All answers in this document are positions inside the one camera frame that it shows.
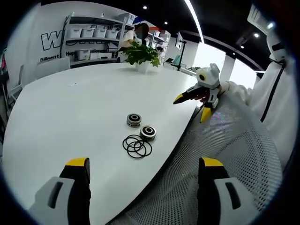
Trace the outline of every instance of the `potted plant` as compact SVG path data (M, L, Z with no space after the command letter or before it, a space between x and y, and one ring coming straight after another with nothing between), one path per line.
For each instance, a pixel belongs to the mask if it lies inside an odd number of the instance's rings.
M132 46L124 49L123 52L128 56L126 62L135 64L136 70L141 73L146 73L150 64L154 67L160 65L158 53L154 48L133 42Z

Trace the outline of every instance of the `black strap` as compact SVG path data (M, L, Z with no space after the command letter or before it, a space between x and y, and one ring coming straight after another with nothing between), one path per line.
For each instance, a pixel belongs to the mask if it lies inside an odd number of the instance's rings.
M272 90L271 90L271 93L270 93L270 96L269 96L269 99L268 99L266 108L264 109L264 112L263 112L263 115L262 115L262 118L261 118L261 122L263 122L264 119L266 118L266 115L267 115L268 110L269 110L269 108L270 108L270 105L271 105L271 102L272 102L272 99L273 99L273 96L274 96L274 93L275 93L277 84L278 84L278 82L279 82L279 79L280 79L280 77L281 77L281 75L282 75L284 69L285 69L285 64L282 65L281 70L280 70L280 72L279 72L279 74L278 74L278 76L277 76L277 78L276 78L276 81L275 81L275 83L274 83L274 85L273 85L273 88L272 88Z

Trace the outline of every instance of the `desk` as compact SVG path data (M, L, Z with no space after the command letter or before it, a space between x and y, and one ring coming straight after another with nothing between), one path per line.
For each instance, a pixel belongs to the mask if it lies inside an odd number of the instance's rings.
M172 64L172 63L164 62L163 65L164 65L165 68L177 70L177 67L176 67L174 64ZM196 77L196 73L195 73L195 72L193 72L193 71L191 71L191 70L189 70L189 69L186 69L185 67L181 67L181 68L180 68L180 72L182 72L182 73L184 73L184 74L187 74L187 75L190 75L190 76Z
M173 105L196 83L163 67L142 75L127 63L102 64L59 72L25 86L8 121L3 171L20 204L59 176L72 158L90 158L90 221L104 224L127 207L166 161L197 105ZM122 141L139 129L126 124L140 114L157 131L153 152L132 159Z

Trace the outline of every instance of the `green plant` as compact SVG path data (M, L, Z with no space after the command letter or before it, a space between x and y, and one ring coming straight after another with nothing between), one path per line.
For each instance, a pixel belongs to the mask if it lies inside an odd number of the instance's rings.
M126 62L129 62L131 65L135 63L141 65L145 61L150 61L154 67L160 65L158 53L154 48L133 42L132 46L124 49L123 52L128 56Z

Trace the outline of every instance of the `window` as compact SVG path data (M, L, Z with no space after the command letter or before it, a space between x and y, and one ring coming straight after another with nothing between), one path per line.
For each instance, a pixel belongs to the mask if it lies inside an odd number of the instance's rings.
M256 72L243 62L236 59L229 80L236 84L243 85L245 88L252 89L256 81Z
M222 71L226 53L207 44L199 43L193 67L209 67L210 63L216 63Z

